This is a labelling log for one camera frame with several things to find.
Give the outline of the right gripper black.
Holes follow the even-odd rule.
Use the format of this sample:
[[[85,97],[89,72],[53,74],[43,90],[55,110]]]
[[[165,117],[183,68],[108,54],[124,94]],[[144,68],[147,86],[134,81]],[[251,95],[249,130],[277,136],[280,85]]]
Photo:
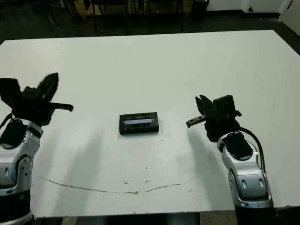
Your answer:
[[[213,143],[221,136],[240,128],[236,117],[241,116],[241,113],[236,110],[234,104],[216,105],[204,95],[195,97],[195,100],[201,115],[188,120],[188,128],[203,122],[206,136]]]

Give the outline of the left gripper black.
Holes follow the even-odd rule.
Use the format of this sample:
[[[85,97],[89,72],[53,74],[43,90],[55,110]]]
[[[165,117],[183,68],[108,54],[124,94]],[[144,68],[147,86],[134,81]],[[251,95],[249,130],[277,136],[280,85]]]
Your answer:
[[[19,119],[29,120],[38,126],[47,126],[56,109],[73,111],[74,106],[71,104],[51,101],[58,88],[58,83],[59,74],[52,73],[47,75],[37,88],[26,87],[22,91],[21,100],[12,110],[13,115]]]

